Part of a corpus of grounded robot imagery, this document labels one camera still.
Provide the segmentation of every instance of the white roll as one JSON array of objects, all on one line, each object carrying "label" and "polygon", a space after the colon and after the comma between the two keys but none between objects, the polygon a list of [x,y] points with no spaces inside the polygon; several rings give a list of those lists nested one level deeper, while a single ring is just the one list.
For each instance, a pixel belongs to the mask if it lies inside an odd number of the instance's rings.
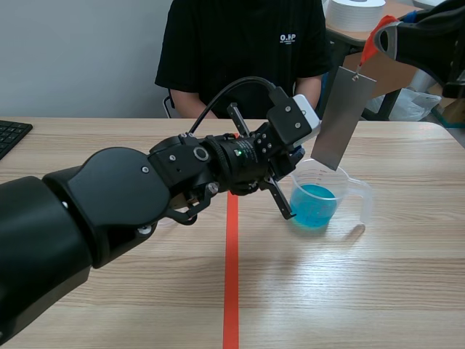
[{"label": "white roll", "polygon": [[326,22],[340,31],[372,31],[385,4],[385,0],[329,0]]}]

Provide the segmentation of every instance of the blue liquid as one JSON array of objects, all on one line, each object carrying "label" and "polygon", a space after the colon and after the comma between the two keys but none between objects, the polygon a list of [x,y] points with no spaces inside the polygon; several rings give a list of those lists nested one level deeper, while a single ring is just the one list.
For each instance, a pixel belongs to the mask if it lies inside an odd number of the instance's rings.
[{"label": "blue liquid", "polygon": [[[335,198],[328,189],[315,184],[302,186],[306,192],[320,198]],[[329,223],[337,209],[337,200],[321,200],[296,189],[291,196],[291,208],[298,223],[310,228],[321,228]]]}]

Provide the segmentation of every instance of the red tape line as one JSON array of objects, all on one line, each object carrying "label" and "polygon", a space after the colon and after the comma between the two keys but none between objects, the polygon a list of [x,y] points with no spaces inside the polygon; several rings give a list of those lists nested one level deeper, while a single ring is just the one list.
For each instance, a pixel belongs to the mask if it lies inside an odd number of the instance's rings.
[{"label": "red tape line", "polygon": [[223,349],[239,349],[239,198],[227,194]]}]

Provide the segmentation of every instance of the red strap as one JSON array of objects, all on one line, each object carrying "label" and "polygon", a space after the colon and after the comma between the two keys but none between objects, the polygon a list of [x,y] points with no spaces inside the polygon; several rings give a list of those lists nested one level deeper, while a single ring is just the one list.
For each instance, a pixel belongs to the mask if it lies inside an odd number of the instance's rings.
[{"label": "red strap", "polygon": [[378,52],[378,50],[377,50],[377,48],[375,46],[375,42],[374,42],[374,37],[375,37],[375,34],[378,32],[378,30],[380,28],[384,27],[385,25],[388,25],[388,24],[393,23],[393,22],[398,22],[398,21],[399,20],[396,17],[389,16],[389,15],[384,16],[379,21],[379,24],[371,32],[370,37],[368,38],[368,40],[365,43],[365,48],[363,49],[363,52],[362,52],[362,59],[360,61],[359,67],[361,67],[367,60],[372,58]]},{"label": "red strap", "polygon": [[223,349],[239,349],[239,198],[227,194]]}]

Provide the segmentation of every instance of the gray wall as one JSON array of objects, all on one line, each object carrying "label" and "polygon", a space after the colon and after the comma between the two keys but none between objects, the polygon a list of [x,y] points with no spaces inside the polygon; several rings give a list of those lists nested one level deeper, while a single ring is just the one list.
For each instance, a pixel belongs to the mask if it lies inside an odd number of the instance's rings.
[{"label": "gray wall", "polygon": [[164,117],[171,0],[0,0],[0,117]]}]

